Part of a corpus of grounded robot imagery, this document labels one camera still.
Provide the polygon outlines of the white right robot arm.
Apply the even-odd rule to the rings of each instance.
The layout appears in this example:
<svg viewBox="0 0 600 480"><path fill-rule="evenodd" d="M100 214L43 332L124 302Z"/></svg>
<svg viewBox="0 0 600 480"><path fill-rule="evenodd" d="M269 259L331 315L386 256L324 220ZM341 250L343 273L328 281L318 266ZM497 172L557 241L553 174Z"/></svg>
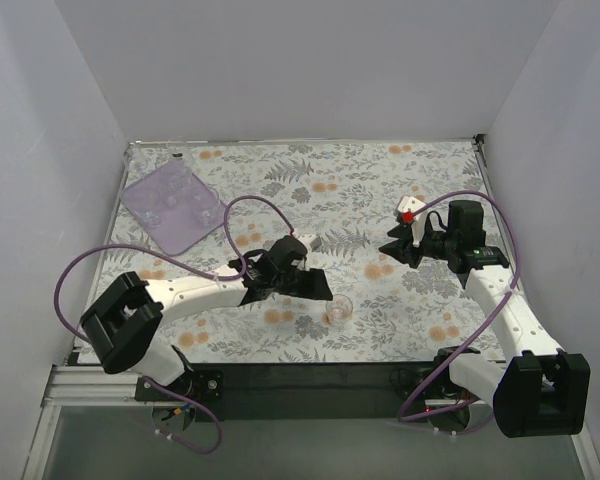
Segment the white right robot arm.
<svg viewBox="0 0 600 480"><path fill-rule="evenodd" d="M445 195L446 221L434 227L431 205L404 196L397 225L381 252L411 268L422 259L443 261L486 319L461 345L438 354L434 370L408 394L397 419L428 417L409 408L436 380L465 390L492 410L508 438L577 435L584 426L591 370L585 357L568 353L544 329L518 289L517 262L486 242L486 195Z"/></svg>

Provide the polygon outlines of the clear faceted tumbler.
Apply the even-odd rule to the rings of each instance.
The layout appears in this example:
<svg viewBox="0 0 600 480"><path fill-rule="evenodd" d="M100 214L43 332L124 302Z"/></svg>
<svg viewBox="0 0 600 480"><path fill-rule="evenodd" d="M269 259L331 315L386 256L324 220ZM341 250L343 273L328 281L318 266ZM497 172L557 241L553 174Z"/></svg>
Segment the clear faceted tumbler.
<svg viewBox="0 0 600 480"><path fill-rule="evenodd" d="M214 188L200 190L196 194L195 203L194 214L201 225L211 226L218 220L222 205Z"/></svg>

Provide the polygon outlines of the small shot glass front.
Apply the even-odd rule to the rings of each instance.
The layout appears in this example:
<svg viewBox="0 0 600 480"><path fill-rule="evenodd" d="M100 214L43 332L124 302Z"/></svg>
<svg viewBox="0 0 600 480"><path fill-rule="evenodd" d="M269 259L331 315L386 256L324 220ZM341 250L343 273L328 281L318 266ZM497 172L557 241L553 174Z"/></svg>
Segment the small shot glass front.
<svg viewBox="0 0 600 480"><path fill-rule="evenodd" d="M325 314L327 322L333 326L340 326L346 323L352 316L353 303L346 296L337 294L325 304Z"/></svg>

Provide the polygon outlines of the small shot glass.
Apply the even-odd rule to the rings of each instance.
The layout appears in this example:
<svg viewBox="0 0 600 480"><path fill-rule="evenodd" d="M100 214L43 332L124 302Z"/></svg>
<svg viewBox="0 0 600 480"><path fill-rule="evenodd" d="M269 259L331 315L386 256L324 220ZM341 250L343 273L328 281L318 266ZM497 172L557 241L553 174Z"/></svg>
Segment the small shot glass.
<svg viewBox="0 0 600 480"><path fill-rule="evenodd" d="M327 322L333 326L340 326L346 323L352 316L353 303L346 296L337 294L325 304L325 314Z"/></svg>
<svg viewBox="0 0 600 480"><path fill-rule="evenodd" d="M167 192L163 196L162 202L167 209L173 210L177 208L180 203L180 195L177 192Z"/></svg>

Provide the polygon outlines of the clear wine goblet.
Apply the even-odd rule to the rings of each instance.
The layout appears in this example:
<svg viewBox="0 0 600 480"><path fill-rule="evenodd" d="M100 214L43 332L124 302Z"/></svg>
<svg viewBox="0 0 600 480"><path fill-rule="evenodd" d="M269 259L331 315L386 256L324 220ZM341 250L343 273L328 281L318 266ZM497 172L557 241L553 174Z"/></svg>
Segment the clear wine goblet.
<svg viewBox="0 0 600 480"><path fill-rule="evenodd" d="M160 214L160 194L149 188L138 191L137 211L148 228L157 228L162 223Z"/></svg>

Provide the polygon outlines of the tall plain flute glass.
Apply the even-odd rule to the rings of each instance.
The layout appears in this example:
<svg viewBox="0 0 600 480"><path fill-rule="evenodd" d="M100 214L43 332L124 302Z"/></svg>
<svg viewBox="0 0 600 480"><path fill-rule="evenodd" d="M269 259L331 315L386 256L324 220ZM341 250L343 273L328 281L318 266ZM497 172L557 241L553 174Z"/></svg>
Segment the tall plain flute glass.
<svg viewBox="0 0 600 480"><path fill-rule="evenodd" d="M136 143L131 143L127 147L124 156L124 165L130 175L135 175L139 178L145 177L152 170L150 162L144 155L142 148Z"/></svg>

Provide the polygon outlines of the clear ribbed tumbler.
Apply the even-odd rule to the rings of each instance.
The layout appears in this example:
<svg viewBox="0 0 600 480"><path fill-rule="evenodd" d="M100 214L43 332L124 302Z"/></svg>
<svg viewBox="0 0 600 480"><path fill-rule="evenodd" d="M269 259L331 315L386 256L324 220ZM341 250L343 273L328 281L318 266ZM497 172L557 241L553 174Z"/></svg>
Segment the clear ribbed tumbler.
<svg viewBox="0 0 600 480"><path fill-rule="evenodd" d="M191 184L192 171L182 159L172 159L161 170L161 182L168 193L177 193Z"/></svg>

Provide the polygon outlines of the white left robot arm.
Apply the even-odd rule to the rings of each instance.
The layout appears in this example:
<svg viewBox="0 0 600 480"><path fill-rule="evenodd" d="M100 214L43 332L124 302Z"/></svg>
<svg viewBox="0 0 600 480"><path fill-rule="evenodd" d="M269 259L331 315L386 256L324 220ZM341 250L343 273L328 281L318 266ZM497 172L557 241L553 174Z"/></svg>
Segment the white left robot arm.
<svg viewBox="0 0 600 480"><path fill-rule="evenodd" d="M167 387L191 371L175 346L155 339L162 326L209 310L242 307L273 294L330 301L333 294L322 269L309 266L321 244L317 235L287 235L264 251L247 255L243 277L239 260L218 268L209 278L190 275L142 280L135 272L120 275L87 309L80 326L108 374L126 371Z"/></svg>

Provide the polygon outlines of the labelled champagne flute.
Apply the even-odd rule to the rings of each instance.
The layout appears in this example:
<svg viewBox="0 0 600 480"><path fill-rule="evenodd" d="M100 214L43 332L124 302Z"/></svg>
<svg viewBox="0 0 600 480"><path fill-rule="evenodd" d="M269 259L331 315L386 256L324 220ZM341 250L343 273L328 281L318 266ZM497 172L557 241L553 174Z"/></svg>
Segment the labelled champagne flute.
<svg viewBox="0 0 600 480"><path fill-rule="evenodd" d="M190 150L187 143L181 139L171 139L167 141L167 150L171 159L182 169L187 169L190 163Z"/></svg>

